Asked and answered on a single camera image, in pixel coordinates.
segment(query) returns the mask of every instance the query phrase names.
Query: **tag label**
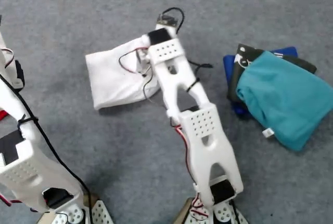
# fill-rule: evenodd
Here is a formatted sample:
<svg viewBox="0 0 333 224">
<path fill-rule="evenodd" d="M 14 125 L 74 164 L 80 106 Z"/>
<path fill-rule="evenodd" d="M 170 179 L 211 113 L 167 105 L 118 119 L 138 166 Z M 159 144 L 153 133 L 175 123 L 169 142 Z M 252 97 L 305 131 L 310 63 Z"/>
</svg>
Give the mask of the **tag label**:
<svg viewBox="0 0 333 224">
<path fill-rule="evenodd" d="M 264 137 L 269 138 L 274 135 L 274 131 L 273 131 L 273 129 L 268 128 L 268 129 L 265 129 L 264 131 L 262 131 L 262 134 L 264 135 Z"/>
</svg>

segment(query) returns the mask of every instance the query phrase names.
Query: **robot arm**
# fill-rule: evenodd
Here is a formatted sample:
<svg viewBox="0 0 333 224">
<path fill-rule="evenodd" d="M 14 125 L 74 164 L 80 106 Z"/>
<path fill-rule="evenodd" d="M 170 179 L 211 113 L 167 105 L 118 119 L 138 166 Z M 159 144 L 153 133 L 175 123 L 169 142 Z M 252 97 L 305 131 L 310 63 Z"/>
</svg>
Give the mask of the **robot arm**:
<svg viewBox="0 0 333 224">
<path fill-rule="evenodd" d="M 0 52 L 0 108 L 17 121 L 29 119 L 31 115 L 14 93 L 18 84 L 16 76 L 7 69 L 8 61 Z M 32 120 L 23 122 L 19 130 L 0 139 L 0 183 L 12 190 L 17 200 L 44 213 L 52 211 L 76 218 L 69 223 L 81 223 L 83 192 L 79 182 L 59 163 L 46 157 L 38 147 L 41 134 Z M 86 211 L 83 223 L 89 223 Z"/>
<path fill-rule="evenodd" d="M 150 63 L 161 85 L 166 114 L 184 132 L 194 188 L 205 208 L 213 211 L 215 204 L 229 201 L 243 191 L 234 151 L 222 129 L 217 108 L 209 102 L 193 74 L 176 29 L 168 24 L 167 18 L 159 20 L 156 30 L 143 35 L 142 40 L 149 46 L 145 62 Z M 178 89 L 185 90 L 195 99 L 197 111 L 180 112 Z M 223 168 L 225 176 L 211 178 L 214 164 Z"/>
</svg>

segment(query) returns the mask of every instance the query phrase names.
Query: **blue fabric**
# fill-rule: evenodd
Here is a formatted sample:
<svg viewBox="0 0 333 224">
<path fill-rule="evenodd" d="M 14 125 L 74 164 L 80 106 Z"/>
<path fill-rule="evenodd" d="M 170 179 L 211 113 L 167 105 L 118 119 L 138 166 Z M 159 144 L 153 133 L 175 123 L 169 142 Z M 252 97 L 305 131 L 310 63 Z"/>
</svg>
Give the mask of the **blue fabric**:
<svg viewBox="0 0 333 224">
<path fill-rule="evenodd" d="M 296 48 L 292 46 L 287 48 L 276 49 L 271 52 L 298 57 Z M 228 84 L 230 83 L 230 79 L 233 75 L 234 61 L 235 61 L 234 55 L 226 55 L 225 57 L 223 57 L 224 71 Z M 232 103 L 232 107 L 234 112 L 239 116 L 247 116 L 249 114 L 249 112 L 246 109 L 244 109 L 240 103 Z"/>
<path fill-rule="evenodd" d="M 294 151 L 303 148 L 333 109 L 329 84 L 271 52 L 264 52 L 243 72 L 237 95 L 258 122 Z"/>
</svg>

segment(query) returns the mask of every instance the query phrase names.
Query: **gray carpet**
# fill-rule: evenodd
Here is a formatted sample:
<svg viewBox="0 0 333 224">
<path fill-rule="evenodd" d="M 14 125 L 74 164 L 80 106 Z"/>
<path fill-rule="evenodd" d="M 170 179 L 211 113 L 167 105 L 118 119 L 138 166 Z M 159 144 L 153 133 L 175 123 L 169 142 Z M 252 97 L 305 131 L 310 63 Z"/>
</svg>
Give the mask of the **gray carpet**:
<svg viewBox="0 0 333 224">
<path fill-rule="evenodd" d="M 333 85 L 333 0 L 0 0 L 2 34 L 25 71 L 22 95 L 60 156 L 116 224 L 171 223 L 194 195 L 182 140 L 164 110 L 140 102 L 94 111 L 84 59 L 150 31 L 171 6 L 187 15 L 180 39 L 188 57 L 215 65 L 200 77 L 235 150 L 245 186 L 238 208 L 251 223 L 333 222 L 333 114 L 304 151 L 288 151 L 266 140 L 256 122 L 235 116 L 222 65 L 238 43 L 293 45 Z M 180 105 L 192 106 L 185 95 Z M 1 135 L 15 126 L 0 122 Z M 38 219 L 23 205 L 1 209 L 4 224 Z"/>
</svg>

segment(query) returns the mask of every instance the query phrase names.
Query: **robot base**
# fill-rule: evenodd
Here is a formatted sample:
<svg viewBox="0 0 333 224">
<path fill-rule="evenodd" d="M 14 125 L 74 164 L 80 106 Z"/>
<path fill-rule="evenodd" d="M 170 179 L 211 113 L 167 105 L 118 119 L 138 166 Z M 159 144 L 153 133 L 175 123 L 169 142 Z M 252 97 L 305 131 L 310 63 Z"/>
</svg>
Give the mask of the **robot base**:
<svg viewBox="0 0 333 224">
<path fill-rule="evenodd" d="M 92 197 L 92 213 L 93 213 L 93 224 L 114 224 L 111 216 L 109 215 L 108 210 L 106 209 L 103 201 L 97 200 L 97 197 Z M 88 208 L 85 208 L 85 221 L 84 224 L 90 224 L 89 221 L 89 211 Z M 71 213 L 68 217 L 66 215 L 61 214 L 43 214 L 42 217 L 39 219 L 37 224 L 68 224 L 71 219 L 75 219 L 75 213 Z"/>
<path fill-rule="evenodd" d="M 209 223 L 209 220 L 205 216 L 191 212 L 193 198 L 187 199 L 182 210 L 179 212 L 177 218 L 174 220 L 173 224 L 238 224 L 235 216 L 235 212 L 229 202 L 219 203 L 214 206 L 214 223 Z M 194 208 L 201 213 L 206 213 L 208 211 L 205 208 Z M 248 224 L 245 217 L 237 209 L 239 223 Z"/>
</svg>

